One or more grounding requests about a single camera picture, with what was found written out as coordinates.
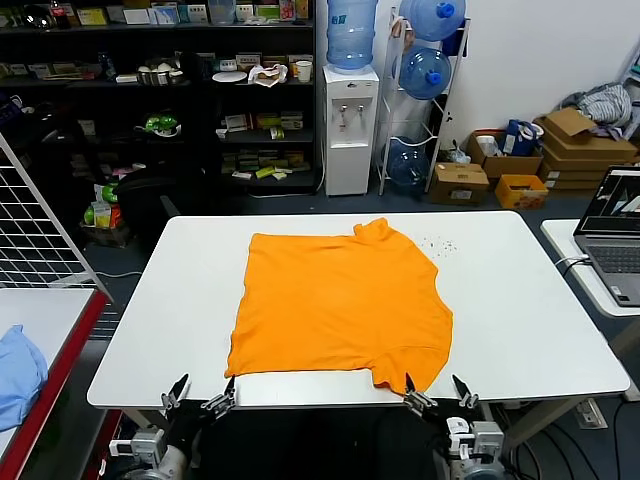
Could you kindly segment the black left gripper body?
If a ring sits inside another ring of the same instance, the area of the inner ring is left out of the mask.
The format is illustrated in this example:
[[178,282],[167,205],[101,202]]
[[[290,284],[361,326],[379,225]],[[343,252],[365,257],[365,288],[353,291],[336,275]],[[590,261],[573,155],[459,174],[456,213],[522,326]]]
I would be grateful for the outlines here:
[[191,453],[198,432],[210,420],[210,412],[203,408],[205,400],[182,400],[178,407],[167,411],[169,429],[167,445],[182,453]]

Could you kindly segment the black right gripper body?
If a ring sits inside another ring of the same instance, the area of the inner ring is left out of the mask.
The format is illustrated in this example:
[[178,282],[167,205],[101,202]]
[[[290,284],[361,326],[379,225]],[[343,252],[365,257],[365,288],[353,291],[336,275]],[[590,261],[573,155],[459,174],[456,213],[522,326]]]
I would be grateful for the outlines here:
[[453,417],[462,418],[468,423],[483,420],[479,406],[470,409],[460,406],[458,402],[439,402],[437,406],[429,407],[424,411],[424,421],[444,435],[449,434],[447,420]]

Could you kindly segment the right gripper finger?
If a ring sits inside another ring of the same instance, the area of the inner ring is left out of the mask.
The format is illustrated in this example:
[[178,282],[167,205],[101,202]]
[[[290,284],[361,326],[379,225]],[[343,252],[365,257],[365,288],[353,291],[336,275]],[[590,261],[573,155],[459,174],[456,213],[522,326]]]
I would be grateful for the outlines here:
[[473,392],[457,375],[453,374],[452,380],[459,395],[459,406],[462,408],[475,408],[479,401],[479,395]]
[[434,408],[434,400],[418,391],[409,373],[405,374],[404,404],[416,415],[424,415]]

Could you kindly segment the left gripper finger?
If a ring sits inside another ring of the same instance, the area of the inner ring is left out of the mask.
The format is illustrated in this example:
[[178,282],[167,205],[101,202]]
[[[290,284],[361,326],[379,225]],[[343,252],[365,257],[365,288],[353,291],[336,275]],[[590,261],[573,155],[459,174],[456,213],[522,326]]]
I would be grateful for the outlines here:
[[201,408],[211,413],[227,413],[235,405],[235,377],[232,376],[224,392],[202,403]]
[[166,411],[176,409],[180,406],[181,401],[187,395],[191,385],[190,375],[183,374],[169,389],[168,392],[161,394],[161,402]]

